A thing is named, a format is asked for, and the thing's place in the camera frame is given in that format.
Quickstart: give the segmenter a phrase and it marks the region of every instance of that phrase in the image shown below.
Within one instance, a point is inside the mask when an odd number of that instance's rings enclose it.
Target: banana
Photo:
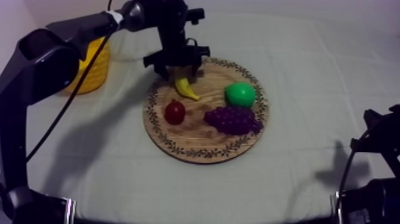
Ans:
[[[183,95],[184,97],[189,97],[196,101],[200,99],[200,97],[193,92],[186,76],[175,76],[174,78],[175,87],[181,95]]]

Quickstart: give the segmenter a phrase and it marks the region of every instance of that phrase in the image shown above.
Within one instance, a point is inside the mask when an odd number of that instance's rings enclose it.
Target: white tablecloth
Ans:
[[[29,163],[29,184],[78,201],[80,217],[118,223],[279,223],[329,215],[363,111],[400,100],[400,40],[319,21],[208,14],[187,36],[246,67],[264,86],[262,138],[227,163],[198,166],[160,151],[145,132],[143,96],[155,75],[141,57],[157,31],[119,32],[108,79],[76,98]],[[29,108],[28,151],[66,101]],[[390,175],[379,156],[357,154],[348,187]]]

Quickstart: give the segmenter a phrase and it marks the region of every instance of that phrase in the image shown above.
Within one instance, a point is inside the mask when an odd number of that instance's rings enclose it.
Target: wooden tray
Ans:
[[[177,72],[190,74],[190,69],[170,71]],[[221,163],[249,150],[263,130],[257,135],[250,133],[229,136],[218,133],[214,127],[203,121],[203,117],[205,112],[226,105],[224,88],[227,85],[248,82],[256,91],[252,110],[265,128],[269,115],[268,101],[257,79],[240,65],[220,58],[203,59],[203,65],[195,79],[191,80],[191,87],[201,97],[199,101],[181,97],[175,90],[172,79],[166,82],[159,78],[153,83],[143,106],[144,124],[151,139],[168,155],[198,164]],[[164,109],[172,99],[180,101],[186,108],[185,120],[177,126],[164,120]]]

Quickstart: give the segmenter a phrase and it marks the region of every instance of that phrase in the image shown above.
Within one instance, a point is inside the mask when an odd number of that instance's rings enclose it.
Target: grapes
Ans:
[[[227,135],[247,135],[251,131],[259,133],[264,128],[255,119],[253,111],[245,107],[217,107],[204,114],[204,121]]]

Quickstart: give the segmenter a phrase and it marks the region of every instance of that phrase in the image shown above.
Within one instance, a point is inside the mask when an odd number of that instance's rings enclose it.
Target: yellow basket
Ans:
[[[87,49],[87,55],[85,61],[79,61],[79,71],[78,75],[74,79],[74,81],[66,87],[66,91],[73,92],[76,85],[79,82],[79,79],[82,77],[83,72],[88,67],[89,62],[95,55],[97,49],[99,48],[101,42],[104,38],[97,39],[89,44],[89,48]],[[91,91],[98,89],[107,78],[108,73],[108,61],[110,59],[110,45],[106,43],[104,49],[100,52],[97,57],[95,63],[87,74],[85,81],[83,81],[82,86],[78,90],[78,94],[85,94]]]

